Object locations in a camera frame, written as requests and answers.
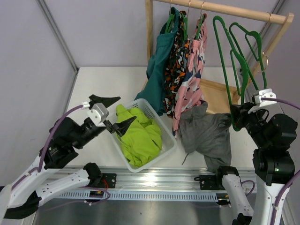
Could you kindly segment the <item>lime green shorts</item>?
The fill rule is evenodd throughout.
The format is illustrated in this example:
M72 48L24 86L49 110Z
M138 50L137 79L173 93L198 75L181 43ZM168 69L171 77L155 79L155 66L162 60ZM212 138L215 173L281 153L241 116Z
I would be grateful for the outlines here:
M118 136L123 155L128 163L141 167L156 158L162 150L162 132L154 119L148 118L139 108L116 106L117 122L136 116L126 134Z

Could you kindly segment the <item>grey shorts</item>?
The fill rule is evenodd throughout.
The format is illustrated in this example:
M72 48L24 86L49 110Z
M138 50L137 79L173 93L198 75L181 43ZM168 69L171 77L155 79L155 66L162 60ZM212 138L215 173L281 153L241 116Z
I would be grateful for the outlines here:
M185 152L202 154L208 170L215 173L219 167L231 165L232 119L229 113L207 114L207 108L208 103L204 102L183 112L179 131Z

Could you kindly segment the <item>green hanger of lime shorts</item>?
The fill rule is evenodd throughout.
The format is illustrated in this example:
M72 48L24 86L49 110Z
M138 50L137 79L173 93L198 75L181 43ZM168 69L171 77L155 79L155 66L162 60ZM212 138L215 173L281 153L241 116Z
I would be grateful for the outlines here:
M249 31L237 22L233 22L229 26L229 34L231 35L232 40L234 42L234 48L232 48L232 53L234 53L233 50L235 49L235 51L243 59L242 60L243 63L240 62L242 75L246 75L247 81L251 81L256 90L258 90L258 86L257 86L255 78L254 78L254 72L251 72L249 64L247 63L247 59L244 56L243 50L241 49L240 44L234 34L233 28L239 29L244 34L244 39L245 39L246 43L248 44L250 52L252 53L253 58L259 65L260 73L262 75L262 80L263 80L263 88L266 89L267 88L267 78L266 78L265 70L268 66L268 58L265 55L265 53L262 51L261 34L254 30Z

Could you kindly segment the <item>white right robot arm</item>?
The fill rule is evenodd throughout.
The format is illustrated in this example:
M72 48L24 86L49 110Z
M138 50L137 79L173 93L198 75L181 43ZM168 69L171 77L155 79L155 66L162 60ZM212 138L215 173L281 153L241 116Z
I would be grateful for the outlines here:
M225 189L235 219L234 225L278 225L285 197L299 175L288 152L296 139L298 123L291 117L277 113L266 120L269 111L253 109L255 104L231 105L234 128L245 128L257 145L253 152L257 194L252 208L241 185L237 168L220 166L214 184Z

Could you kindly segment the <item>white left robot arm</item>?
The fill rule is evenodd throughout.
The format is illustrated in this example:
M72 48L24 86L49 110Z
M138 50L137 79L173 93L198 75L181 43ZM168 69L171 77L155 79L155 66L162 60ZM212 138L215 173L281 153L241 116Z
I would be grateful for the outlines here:
M112 124L108 107L120 97L91 95L88 102L65 112L49 130L49 136L29 168L12 184L0 188L0 218L23 219L51 199L76 188L98 188L103 174L96 163L53 182L47 179L63 169L82 149L102 132L123 136L136 116Z

